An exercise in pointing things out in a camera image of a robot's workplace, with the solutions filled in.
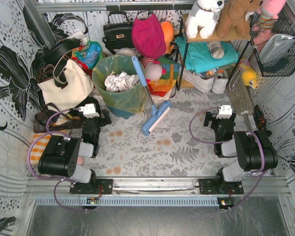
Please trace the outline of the teal plastic trash bin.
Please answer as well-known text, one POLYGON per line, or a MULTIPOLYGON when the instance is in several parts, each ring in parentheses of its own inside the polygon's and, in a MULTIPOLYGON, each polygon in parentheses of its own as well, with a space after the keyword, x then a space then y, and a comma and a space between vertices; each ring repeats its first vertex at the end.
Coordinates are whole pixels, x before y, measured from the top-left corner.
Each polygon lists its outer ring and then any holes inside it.
POLYGON ((105 85, 107 77, 117 76, 122 72, 129 76, 137 75, 131 56, 109 56, 97 63, 92 71, 92 80, 110 111, 116 116, 127 119, 143 111, 146 95, 139 81, 126 91, 108 91, 105 85))

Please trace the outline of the yellow translucent trash bag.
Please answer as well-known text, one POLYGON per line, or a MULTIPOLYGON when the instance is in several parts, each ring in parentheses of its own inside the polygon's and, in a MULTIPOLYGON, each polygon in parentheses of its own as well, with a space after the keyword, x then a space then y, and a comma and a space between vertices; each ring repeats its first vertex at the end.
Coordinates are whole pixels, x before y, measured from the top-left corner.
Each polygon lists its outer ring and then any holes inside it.
POLYGON ((111 108, 141 113, 146 95, 131 56, 110 56, 99 61, 92 72, 95 87, 111 108))

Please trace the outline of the light blue floor squeegee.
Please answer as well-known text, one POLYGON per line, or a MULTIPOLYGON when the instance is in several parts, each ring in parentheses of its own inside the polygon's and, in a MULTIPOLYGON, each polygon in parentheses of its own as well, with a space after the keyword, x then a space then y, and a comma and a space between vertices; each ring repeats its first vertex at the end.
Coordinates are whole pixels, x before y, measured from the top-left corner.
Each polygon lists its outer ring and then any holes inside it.
POLYGON ((171 110, 172 104, 170 101, 166 100, 158 108, 156 107, 151 97, 151 94, 149 92, 148 85, 144 77, 144 73, 139 64, 138 58, 136 56, 133 56, 131 60, 137 72, 137 75, 139 77, 140 83, 145 90, 147 100, 151 107, 151 117, 143 124, 141 128, 141 132, 145 136, 148 136, 157 127, 157 125, 164 119, 164 117, 169 113, 169 111, 171 110))

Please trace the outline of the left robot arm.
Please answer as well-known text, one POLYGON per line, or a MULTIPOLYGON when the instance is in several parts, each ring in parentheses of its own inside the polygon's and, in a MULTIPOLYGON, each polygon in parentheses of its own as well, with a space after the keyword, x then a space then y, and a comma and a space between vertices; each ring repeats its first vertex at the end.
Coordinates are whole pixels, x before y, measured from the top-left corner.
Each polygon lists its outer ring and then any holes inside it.
POLYGON ((62 111, 53 103, 49 106, 54 110, 47 112, 45 126, 51 137, 38 161, 38 172, 69 181, 71 194, 110 195, 113 180, 98 179, 81 163, 97 156, 101 128, 111 124, 109 112, 101 110, 97 101, 62 111))

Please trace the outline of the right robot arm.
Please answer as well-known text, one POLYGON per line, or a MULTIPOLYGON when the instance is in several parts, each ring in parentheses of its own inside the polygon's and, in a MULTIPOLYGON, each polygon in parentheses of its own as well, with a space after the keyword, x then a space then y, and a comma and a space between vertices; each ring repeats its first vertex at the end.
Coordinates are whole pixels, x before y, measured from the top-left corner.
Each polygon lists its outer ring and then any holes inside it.
POLYGON ((244 193, 242 178, 259 177, 278 165, 278 156, 264 130, 234 131, 236 114, 221 117, 220 113, 206 112, 204 127, 215 134, 214 153, 219 158, 235 158, 227 167, 220 168, 214 178, 199 181, 200 193, 244 193))

